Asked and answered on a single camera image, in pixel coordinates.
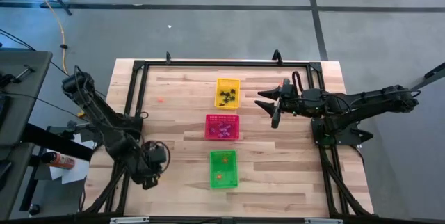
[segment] yellow basket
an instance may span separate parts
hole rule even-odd
[[[238,79],[222,79],[218,78],[216,81],[215,92],[215,106],[219,109],[237,109],[239,107],[240,97],[240,80]]]

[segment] wooden tabletop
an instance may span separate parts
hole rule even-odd
[[[124,110],[133,61],[117,59],[115,63],[106,101],[117,112]],[[326,90],[344,93],[339,62],[325,61],[322,67]],[[295,70],[300,71],[303,87],[308,88],[305,71],[294,67],[150,67],[142,108],[149,117],[144,120],[143,133],[147,141],[165,142],[172,151],[172,161],[153,189],[145,191],[130,182],[125,214],[328,217],[320,157],[313,144],[309,118],[284,114],[280,127],[272,129],[269,115],[254,103],[256,99],[267,102],[257,92],[276,88]],[[217,78],[241,80],[238,109],[215,108]],[[213,113],[240,116],[238,141],[204,139],[205,116]],[[360,157],[351,147],[338,149],[344,182],[362,206],[372,212]],[[237,188],[209,188],[211,150],[237,151]],[[84,209],[108,183],[112,166],[113,160],[104,150],[92,158]],[[337,188],[332,188],[340,209]]]

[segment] concrete floor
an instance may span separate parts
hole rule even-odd
[[[6,0],[40,1],[40,0]],[[199,5],[308,6],[309,0],[65,0],[77,3],[146,3]],[[317,0],[319,6],[445,6],[445,0]],[[251,58],[269,59],[279,49],[285,59],[320,60],[310,11],[242,10],[82,10],[69,17],[56,11],[69,49],[67,66],[91,73],[97,90],[106,93],[117,58]],[[444,61],[445,13],[320,13],[331,61],[340,61],[349,93],[400,84],[411,86],[425,72]],[[0,8],[1,28],[38,50],[52,51],[61,64],[60,31],[49,10]],[[5,47],[18,47],[0,38]],[[60,90],[64,77],[50,67],[40,98],[77,112]],[[37,103],[31,122],[60,126],[72,117]],[[372,120],[364,128],[372,129]],[[427,218],[406,203],[389,158],[396,150],[381,140],[364,145],[366,176],[375,212],[396,218]],[[39,183],[34,202],[40,216],[76,211],[82,184]],[[25,217],[15,211],[13,218]]]

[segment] green basket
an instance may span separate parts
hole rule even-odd
[[[236,151],[210,151],[210,187],[230,189],[238,186]]]

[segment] yellow cable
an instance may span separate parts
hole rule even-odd
[[[47,4],[47,6],[49,7],[49,9],[51,10],[51,12],[53,13],[54,17],[57,20],[58,27],[60,28],[60,33],[62,34],[62,44],[65,45],[65,32],[63,31],[62,23],[60,22],[56,12],[54,12],[54,10],[51,7],[51,5],[49,5],[49,2],[47,0],[44,0],[44,2]],[[62,68],[63,68],[63,71],[65,71],[65,73],[68,74],[67,67],[65,65],[65,49],[64,48],[62,48]]]

